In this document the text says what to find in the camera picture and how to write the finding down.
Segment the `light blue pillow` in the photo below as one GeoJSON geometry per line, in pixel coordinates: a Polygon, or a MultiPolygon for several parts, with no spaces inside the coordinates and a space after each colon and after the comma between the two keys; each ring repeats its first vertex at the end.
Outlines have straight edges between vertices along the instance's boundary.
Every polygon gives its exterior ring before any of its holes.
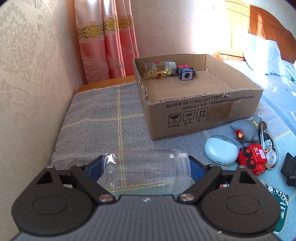
{"type": "Polygon", "coordinates": [[[295,79],[294,65],[282,60],[276,41],[265,40],[259,36],[247,34],[242,52],[245,61],[253,71],[295,79]]]}

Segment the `green printed card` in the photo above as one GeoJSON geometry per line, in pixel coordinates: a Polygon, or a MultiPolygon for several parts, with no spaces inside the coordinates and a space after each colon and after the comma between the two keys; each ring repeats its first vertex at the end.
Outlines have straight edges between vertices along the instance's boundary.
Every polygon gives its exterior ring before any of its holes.
{"type": "Polygon", "coordinates": [[[274,188],[273,186],[270,186],[266,183],[265,183],[265,186],[267,190],[271,193],[271,195],[277,200],[278,204],[280,205],[280,219],[278,220],[276,227],[273,231],[273,233],[277,235],[281,232],[281,230],[285,226],[289,197],[286,193],[274,188]]]}

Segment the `open cardboard box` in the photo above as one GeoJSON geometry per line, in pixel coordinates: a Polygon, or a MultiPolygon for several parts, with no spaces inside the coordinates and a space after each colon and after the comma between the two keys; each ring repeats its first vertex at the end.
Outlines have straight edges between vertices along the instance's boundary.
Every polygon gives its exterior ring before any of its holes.
{"type": "Polygon", "coordinates": [[[246,75],[208,54],[174,54],[133,59],[138,91],[153,140],[198,132],[254,115],[263,89],[246,75]],[[144,64],[173,61],[196,71],[192,80],[177,76],[144,78],[144,64]]]}

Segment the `jar of yellow capsules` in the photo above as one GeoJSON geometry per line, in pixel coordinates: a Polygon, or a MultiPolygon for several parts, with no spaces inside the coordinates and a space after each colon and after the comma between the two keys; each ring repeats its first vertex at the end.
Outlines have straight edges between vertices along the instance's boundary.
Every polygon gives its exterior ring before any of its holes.
{"type": "Polygon", "coordinates": [[[177,73],[177,65],[175,62],[155,61],[144,63],[145,79],[163,78],[177,73]]]}

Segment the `red toy fire truck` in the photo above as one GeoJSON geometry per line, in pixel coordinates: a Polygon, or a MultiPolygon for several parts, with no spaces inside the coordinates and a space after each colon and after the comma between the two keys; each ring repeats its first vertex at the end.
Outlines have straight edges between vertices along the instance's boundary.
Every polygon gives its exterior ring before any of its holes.
{"type": "Polygon", "coordinates": [[[250,144],[240,149],[236,163],[246,166],[255,176],[259,176],[266,171],[267,158],[260,144],[250,144]]]}

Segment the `silver tape measure keychain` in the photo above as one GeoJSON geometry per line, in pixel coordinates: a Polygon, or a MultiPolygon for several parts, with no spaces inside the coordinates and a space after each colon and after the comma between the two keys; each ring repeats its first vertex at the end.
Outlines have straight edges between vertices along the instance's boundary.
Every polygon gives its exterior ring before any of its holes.
{"type": "Polygon", "coordinates": [[[265,121],[259,123],[259,137],[260,144],[267,158],[265,167],[273,169],[278,163],[278,149],[265,121]]]}

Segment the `wooden bedside table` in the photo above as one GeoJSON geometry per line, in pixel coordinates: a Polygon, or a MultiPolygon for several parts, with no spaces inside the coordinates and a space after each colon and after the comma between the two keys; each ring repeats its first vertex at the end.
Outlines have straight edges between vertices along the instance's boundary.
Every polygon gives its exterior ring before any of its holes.
{"type": "Polygon", "coordinates": [[[123,85],[127,83],[135,82],[135,76],[126,76],[126,77],[119,77],[119,78],[113,78],[113,79],[108,79],[108,80],[102,80],[99,82],[91,83],[91,84],[86,84],[86,85],[81,85],[77,92],[84,92],[87,90],[92,90],[92,89],[98,89],[98,88],[105,88],[105,87],[111,87],[111,86],[116,86],[116,85],[123,85]]]}

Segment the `clear plastic jar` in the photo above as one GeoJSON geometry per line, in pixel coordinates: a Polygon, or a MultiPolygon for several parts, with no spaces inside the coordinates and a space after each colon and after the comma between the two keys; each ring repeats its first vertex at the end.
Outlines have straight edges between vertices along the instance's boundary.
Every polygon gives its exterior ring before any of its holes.
{"type": "Polygon", "coordinates": [[[115,195],[174,195],[191,183],[182,150],[115,150],[102,157],[98,183],[115,195]]]}

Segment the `black digital kitchen timer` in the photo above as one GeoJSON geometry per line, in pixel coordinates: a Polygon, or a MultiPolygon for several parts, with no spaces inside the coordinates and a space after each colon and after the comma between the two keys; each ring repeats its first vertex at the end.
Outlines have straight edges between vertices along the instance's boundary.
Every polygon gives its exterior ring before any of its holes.
{"type": "Polygon", "coordinates": [[[288,186],[296,187],[296,160],[290,153],[286,154],[280,172],[287,179],[288,186]]]}

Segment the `wooden headboard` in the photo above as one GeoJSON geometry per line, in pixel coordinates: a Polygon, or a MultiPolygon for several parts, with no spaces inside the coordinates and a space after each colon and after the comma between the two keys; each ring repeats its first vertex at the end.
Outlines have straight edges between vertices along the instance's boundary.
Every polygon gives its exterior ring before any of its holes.
{"type": "Polygon", "coordinates": [[[295,61],[295,38],[271,13],[242,1],[226,1],[230,23],[231,43],[228,50],[220,50],[222,60],[244,61],[243,37],[253,34],[277,42],[281,58],[290,63],[295,61]]]}

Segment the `grey checked blanket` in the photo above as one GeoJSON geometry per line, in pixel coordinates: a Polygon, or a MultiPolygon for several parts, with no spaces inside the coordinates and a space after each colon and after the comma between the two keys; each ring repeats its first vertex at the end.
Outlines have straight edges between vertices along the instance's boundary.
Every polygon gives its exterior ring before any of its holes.
{"type": "MultiPolygon", "coordinates": [[[[295,155],[295,135],[265,101],[259,102],[256,113],[267,123],[279,156],[275,168],[267,170],[260,180],[288,195],[287,217],[279,237],[292,240],[295,237],[295,188],[286,184],[281,167],[287,153],[295,155]]],[[[214,135],[231,138],[233,132],[225,124],[154,141],[148,134],[135,83],[93,89],[74,96],[56,143],[52,164],[57,169],[69,169],[75,164],[88,164],[103,153],[118,149],[182,149],[208,164],[204,144],[214,135]]]]}

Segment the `dark blue toy cube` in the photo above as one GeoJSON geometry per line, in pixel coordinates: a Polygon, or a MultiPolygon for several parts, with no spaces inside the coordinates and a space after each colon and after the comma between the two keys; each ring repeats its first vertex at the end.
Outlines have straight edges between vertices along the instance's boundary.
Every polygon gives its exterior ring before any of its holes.
{"type": "Polygon", "coordinates": [[[196,71],[190,65],[178,65],[177,77],[181,81],[192,80],[196,76],[196,71]]]}

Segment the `grey shark figurine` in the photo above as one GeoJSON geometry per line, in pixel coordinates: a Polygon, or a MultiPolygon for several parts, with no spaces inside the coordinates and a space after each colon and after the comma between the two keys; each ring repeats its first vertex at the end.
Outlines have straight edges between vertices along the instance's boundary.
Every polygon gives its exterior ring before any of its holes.
{"type": "Polygon", "coordinates": [[[244,147],[248,147],[250,144],[259,143],[259,132],[258,127],[262,122],[257,114],[255,114],[252,120],[236,120],[230,128],[234,131],[234,137],[239,140],[244,147]]]}

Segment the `light blue earbuds case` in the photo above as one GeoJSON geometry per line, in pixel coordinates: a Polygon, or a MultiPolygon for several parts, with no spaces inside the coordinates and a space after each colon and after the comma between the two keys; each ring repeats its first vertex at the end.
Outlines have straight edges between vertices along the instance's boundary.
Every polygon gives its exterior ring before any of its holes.
{"type": "Polygon", "coordinates": [[[238,157],[239,150],[236,144],[228,137],[211,136],[205,142],[205,154],[214,163],[228,166],[238,157]]]}

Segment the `pink patterned curtain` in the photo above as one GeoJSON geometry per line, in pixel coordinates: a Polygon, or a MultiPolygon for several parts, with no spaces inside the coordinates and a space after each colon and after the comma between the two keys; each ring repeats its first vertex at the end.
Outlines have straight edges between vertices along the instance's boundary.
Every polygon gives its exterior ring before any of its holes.
{"type": "Polygon", "coordinates": [[[75,1],[74,6],[87,82],[133,75],[138,49],[130,1],[75,1]]]}

